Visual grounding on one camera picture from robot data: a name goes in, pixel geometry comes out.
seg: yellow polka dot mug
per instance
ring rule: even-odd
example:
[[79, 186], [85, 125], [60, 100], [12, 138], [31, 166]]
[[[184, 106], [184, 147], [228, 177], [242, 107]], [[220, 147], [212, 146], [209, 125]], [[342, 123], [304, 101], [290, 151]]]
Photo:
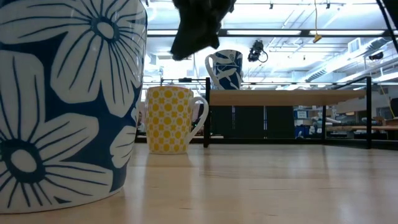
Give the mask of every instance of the yellow polka dot mug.
[[[203, 102], [203, 114], [191, 131], [192, 110]], [[149, 88], [146, 97], [146, 131], [150, 153], [184, 154], [189, 142], [205, 123], [209, 106], [200, 97], [193, 97], [187, 88], [157, 86]]]

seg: wooden tabletop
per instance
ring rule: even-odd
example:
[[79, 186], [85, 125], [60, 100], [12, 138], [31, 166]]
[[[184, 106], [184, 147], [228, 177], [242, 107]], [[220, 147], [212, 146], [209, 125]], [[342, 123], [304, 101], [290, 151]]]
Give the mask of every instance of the wooden tabletop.
[[209, 149], [190, 145], [188, 155], [164, 156], [148, 154], [146, 144], [134, 147], [120, 193], [74, 208], [0, 215], [0, 223], [390, 224], [398, 220], [398, 151], [220, 144]]
[[211, 106], [324, 106], [365, 96], [364, 90], [211, 90]]

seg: blue object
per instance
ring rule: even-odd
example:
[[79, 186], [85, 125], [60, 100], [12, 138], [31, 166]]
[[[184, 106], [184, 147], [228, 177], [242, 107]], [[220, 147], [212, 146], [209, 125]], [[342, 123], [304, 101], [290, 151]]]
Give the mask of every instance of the blue object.
[[0, 1], [0, 213], [124, 185], [146, 34], [139, 0]]
[[308, 127], [308, 126], [296, 126], [295, 129], [294, 129], [294, 136], [298, 137], [299, 136], [299, 132], [302, 132], [301, 136], [305, 138], [306, 136], [308, 136], [310, 134], [310, 127]]
[[238, 90], [241, 87], [243, 55], [236, 50], [221, 50], [207, 56], [205, 65], [213, 86], [219, 90]]

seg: mug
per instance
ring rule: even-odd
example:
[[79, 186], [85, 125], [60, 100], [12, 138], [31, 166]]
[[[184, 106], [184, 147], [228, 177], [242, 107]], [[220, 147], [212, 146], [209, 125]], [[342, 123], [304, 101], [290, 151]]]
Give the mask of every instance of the mug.
[[[203, 102], [203, 114], [191, 131], [192, 111], [197, 101]], [[206, 121], [207, 101], [193, 97], [187, 88], [157, 86], [149, 88], [146, 98], [146, 131], [153, 154], [185, 154], [192, 138]]]
[[219, 90], [238, 90], [241, 87], [243, 54], [236, 50], [220, 50], [206, 57], [205, 65], [213, 85]]
[[146, 37], [140, 0], [0, 1], [0, 213], [119, 192]]

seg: shelf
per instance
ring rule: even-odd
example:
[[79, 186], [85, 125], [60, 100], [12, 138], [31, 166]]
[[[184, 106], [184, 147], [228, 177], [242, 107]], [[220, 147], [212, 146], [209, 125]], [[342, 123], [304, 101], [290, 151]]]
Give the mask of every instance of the shelf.
[[[327, 127], [327, 131], [357, 131], [366, 130], [366, 126], [334, 126]], [[372, 126], [372, 130], [378, 131], [398, 131], [398, 126]]]
[[211, 106], [324, 106], [365, 96], [365, 90], [211, 90]]

